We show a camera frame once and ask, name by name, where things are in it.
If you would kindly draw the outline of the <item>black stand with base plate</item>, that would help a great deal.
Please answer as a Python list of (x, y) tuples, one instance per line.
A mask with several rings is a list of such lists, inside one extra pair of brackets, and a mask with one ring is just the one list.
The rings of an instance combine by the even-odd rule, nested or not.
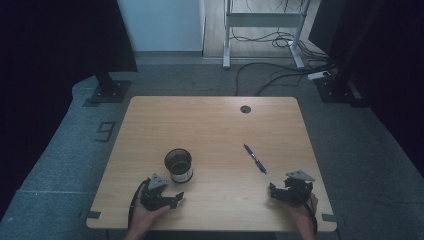
[(332, 77), (315, 80), (321, 100), (324, 103), (352, 103), (354, 96), (348, 84), (351, 76), (351, 69), (343, 66)]
[(128, 80), (113, 80), (110, 74), (100, 65), (96, 65), (94, 69), (98, 86), (92, 96), (86, 99), (84, 105), (98, 106), (102, 103), (122, 103), (131, 82)]

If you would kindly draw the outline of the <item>person's right hand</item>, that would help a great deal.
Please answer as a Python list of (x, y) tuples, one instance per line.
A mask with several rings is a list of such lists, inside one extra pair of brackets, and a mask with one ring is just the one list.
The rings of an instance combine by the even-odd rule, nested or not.
[[(313, 213), (316, 213), (317, 204), (318, 199), (313, 193), (311, 193), (310, 199), (307, 201), (307, 206)], [(284, 209), (300, 233), (314, 233), (314, 225), (311, 220), (311, 215), (305, 206), (293, 206), (285, 204)]]

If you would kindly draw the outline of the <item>blue pen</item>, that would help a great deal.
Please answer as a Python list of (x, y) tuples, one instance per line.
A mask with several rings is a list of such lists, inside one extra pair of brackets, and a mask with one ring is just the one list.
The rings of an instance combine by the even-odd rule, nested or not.
[(244, 146), (245, 150), (247, 151), (247, 153), (250, 155), (250, 157), (255, 162), (255, 164), (258, 167), (258, 169), (260, 170), (260, 172), (262, 172), (263, 174), (267, 174), (267, 169), (260, 162), (260, 160), (257, 158), (257, 156), (255, 155), (255, 153), (251, 150), (251, 148), (248, 145), (246, 145), (246, 144), (243, 144), (243, 146)]

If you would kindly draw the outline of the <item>black mesh pen holder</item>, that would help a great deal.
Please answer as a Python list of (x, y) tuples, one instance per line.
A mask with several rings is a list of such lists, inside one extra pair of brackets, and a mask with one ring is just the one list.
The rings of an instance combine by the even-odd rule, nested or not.
[(177, 148), (168, 152), (164, 164), (175, 183), (186, 183), (193, 176), (192, 156), (185, 149)]

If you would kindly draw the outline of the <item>dark curtain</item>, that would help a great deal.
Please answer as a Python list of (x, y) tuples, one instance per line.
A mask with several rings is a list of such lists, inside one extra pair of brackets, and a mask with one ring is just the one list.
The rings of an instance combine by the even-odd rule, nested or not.
[(118, 0), (0, 0), (0, 220), (96, 65), (136, 68)]
[(309, 40), (424, 177), (424, 0), (320, 0)]

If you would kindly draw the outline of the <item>person's left hand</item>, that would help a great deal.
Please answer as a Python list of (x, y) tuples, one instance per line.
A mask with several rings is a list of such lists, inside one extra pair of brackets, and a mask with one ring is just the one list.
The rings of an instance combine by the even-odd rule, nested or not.
[(139, 190), (132, 203), (132, 217), (129, 229), (148, 230), (154, 221), (171, 210), (169, 205), (149, 211), (140, 202), (142, 191)]

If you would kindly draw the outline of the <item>white metal desk frame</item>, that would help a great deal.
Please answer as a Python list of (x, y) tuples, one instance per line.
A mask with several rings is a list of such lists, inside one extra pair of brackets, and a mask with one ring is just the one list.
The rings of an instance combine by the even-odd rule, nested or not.
[(230, 30), (232, 27), (277, 27), (277, 28), (293, 28), (295, 34), (293, 40), (289, 42), (289, 50), (293, 57), (293, 60), (298, 69), (305, 67), (300, 52), (298, 50), (298, 44), (300, 42), (300, 35), (307, 17), (308, 8), (311, 0), (303, 0), (301, 9), (296, 13), (233, 13), (231, 5), (233, 0), (224, 0), (224, 44), (223, 44), (223, 68), (229, 69), (231, 66), (230, 56)]

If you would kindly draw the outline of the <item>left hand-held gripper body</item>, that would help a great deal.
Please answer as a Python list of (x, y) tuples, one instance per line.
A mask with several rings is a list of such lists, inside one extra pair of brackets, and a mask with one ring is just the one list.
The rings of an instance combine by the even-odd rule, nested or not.
[(141, 204), (149, 211), (154, 211), (171, 205), (175, 201), (174, 197), (163, 197), (162, 193), (167, 186), (167, 181), (154, 173), (141, 183)]

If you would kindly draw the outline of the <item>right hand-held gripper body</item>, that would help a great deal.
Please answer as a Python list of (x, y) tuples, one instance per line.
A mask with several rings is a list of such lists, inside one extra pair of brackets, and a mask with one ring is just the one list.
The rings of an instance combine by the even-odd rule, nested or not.
[(286, 176), (285, 188), (280, 192), (283, 202), (300, 205), (309, 200), (315, 179), (303, 170), (289, 172)]

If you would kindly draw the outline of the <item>white power strip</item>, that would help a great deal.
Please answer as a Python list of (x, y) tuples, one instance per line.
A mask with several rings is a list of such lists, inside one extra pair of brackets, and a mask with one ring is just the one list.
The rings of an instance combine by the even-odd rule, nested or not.
[(307, 79), (310, 81), (322, 79), (331, 76), (331, 73), (329, 71), (320, 71), (315, 72), (307, 75)]

